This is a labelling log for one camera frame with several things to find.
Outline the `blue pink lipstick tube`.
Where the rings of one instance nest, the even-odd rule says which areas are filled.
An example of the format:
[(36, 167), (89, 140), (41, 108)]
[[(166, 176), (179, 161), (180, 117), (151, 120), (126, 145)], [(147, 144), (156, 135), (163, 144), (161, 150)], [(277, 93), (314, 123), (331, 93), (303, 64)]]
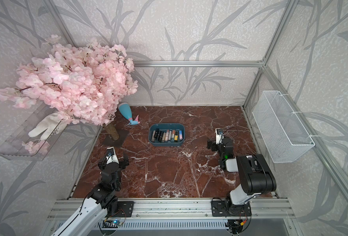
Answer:
[(179, 131), (179, 141), (183, 140), (183, 132), (182, 130)]

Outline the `gold black lipstick tube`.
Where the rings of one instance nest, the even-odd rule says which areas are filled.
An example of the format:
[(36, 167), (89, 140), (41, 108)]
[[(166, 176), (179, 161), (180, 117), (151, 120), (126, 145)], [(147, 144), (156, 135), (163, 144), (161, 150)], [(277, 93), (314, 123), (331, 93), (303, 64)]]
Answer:
[(174, 135), (174, 141), (175, 141), (175, 142), (178, 142), (178, 140), (179, 140), (179, 132), (176, 131), (176, 132), (175, 132), (175, 135)]

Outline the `beige nude lipstick tube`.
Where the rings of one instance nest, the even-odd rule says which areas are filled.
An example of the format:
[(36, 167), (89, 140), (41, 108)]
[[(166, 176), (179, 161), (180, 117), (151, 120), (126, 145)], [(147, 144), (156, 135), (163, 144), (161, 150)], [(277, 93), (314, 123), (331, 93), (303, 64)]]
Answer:
[(156, 134), (156, 131), (154, 130), (151, 137), (151, 142), (153, 143), (155, 142), (155, 134)]

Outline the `silver grey lipstick tube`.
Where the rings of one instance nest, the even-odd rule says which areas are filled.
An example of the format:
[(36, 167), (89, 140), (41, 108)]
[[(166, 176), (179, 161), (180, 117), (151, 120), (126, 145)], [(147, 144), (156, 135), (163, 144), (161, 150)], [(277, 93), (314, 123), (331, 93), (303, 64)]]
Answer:
[(170, 143), (172, 143), (173, 141), (172, 141), (172, 139), (173, 139), (173, 130), (170, 130), (169, 131), (169, 137), (168, 137), (168, 142), (170, 142)]

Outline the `pale pink lipstick tube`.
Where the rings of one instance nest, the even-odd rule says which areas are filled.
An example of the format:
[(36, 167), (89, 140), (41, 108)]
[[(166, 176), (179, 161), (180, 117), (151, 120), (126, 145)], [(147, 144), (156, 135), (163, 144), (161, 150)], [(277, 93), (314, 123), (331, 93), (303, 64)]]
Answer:
[(170, 136), (170, 130), (168, 129), (166, 132), (166, 136), (165, 136), (165, 141), (167, 142), (169, 140), (169, 136)]

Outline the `teal plastic storage box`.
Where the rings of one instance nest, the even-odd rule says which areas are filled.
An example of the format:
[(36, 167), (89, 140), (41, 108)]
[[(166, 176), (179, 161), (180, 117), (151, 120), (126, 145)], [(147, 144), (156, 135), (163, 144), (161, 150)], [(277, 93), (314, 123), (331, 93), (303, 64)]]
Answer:
[[(152, 133), (154, 130), (159, 129), (160, 131), (164, 131), (166, 132), (168, 129), (169, 130), (176, 130), (176, 131), (180, 131), (182, 130), (183, 132), (183, 140), (178, 142), (174, 142), (174, 143), (170, 143), (170, 142), (158, 142), (157, 140), (153, 143), (151, 142), (151, 137), (152, 137)], [(159, 123), (159, 124), (154, 124), (150, 127), (149, 129), (149, 134), (148, 134), (148, 140), (149, 142), (155, 146), (155, 147), (178, 147), (181, 146), (184, 141), (185, 141), (185, 127), (182, 124), (178, 124), (178, 123)]]

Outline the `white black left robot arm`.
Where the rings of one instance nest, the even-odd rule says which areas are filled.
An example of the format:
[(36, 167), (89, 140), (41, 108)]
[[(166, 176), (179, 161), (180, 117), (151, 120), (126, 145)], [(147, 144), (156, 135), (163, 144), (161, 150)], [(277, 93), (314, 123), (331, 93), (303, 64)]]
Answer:
[(84, 198), (81, 206), (58, 228), (54, 236), (86, 236), (101, 219), (118, 213), (118, 197), (121, 190), (121, 172), (129, 165), (127, 154), (117, 161), (109, 157), (101, 169), (101, 182)]

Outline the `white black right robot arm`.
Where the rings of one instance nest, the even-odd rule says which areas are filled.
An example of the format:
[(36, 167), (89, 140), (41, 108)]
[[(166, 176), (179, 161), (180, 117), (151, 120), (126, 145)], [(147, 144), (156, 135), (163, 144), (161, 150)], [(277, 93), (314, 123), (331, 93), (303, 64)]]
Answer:
[(207, 148), (219, 154), (222, 170), (239, 175), (240, 184), (225, 198), (226, 208), (245, 206), (252, 198), (276, 191), (276, 179), (262, 154), (235, 156), (231, 138), (208, 140)]

